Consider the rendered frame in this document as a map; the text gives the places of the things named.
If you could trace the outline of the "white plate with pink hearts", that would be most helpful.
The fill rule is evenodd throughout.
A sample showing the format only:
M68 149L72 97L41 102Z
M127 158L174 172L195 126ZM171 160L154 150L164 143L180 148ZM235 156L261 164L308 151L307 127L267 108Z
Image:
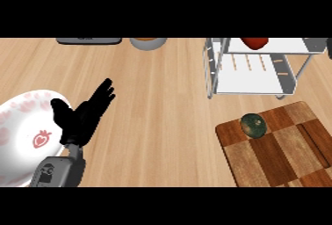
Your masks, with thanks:
M69 103L58 92L36 90L0 104L0 187L27 186L40 162L62 153L53 98Z

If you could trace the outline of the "red vegetable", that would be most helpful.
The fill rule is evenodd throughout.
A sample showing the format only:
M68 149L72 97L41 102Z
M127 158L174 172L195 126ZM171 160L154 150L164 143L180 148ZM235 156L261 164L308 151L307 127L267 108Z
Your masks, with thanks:
M241 40L251 50L261 49L269 43L267 38L242 38Z

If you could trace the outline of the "checkered wooden cutting board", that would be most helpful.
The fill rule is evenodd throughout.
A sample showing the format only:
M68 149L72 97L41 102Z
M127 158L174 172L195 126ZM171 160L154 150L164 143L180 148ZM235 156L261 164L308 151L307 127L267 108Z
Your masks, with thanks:
M332 135L306 102L260 116L266 135L252 139L232 120L216 127L236 186L332 187Z

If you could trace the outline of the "dark grey flat appliance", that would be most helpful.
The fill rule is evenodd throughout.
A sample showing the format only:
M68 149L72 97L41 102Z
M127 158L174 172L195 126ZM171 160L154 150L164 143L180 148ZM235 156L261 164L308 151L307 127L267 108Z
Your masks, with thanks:
M56 38L56 41L62 45L115 45L123 38Z

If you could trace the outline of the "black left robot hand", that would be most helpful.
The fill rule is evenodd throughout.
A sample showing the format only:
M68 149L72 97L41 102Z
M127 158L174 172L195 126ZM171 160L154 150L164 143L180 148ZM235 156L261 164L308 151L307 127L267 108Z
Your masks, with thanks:
M75 144L83 147L93 136L100 118L115 98L112 80L105 79L87 101L83 101L75 110L59 99L50 100L53 120L62 129L59 143Z

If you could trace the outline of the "grey bowl with orange contents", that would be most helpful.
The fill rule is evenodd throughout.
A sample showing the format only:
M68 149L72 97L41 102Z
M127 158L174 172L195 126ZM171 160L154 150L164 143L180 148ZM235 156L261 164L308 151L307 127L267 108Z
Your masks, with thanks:
M131 38L130 41L137 49L151 51L162 47L167 42L167 38L154 38L151 40L139 40L137 38Z

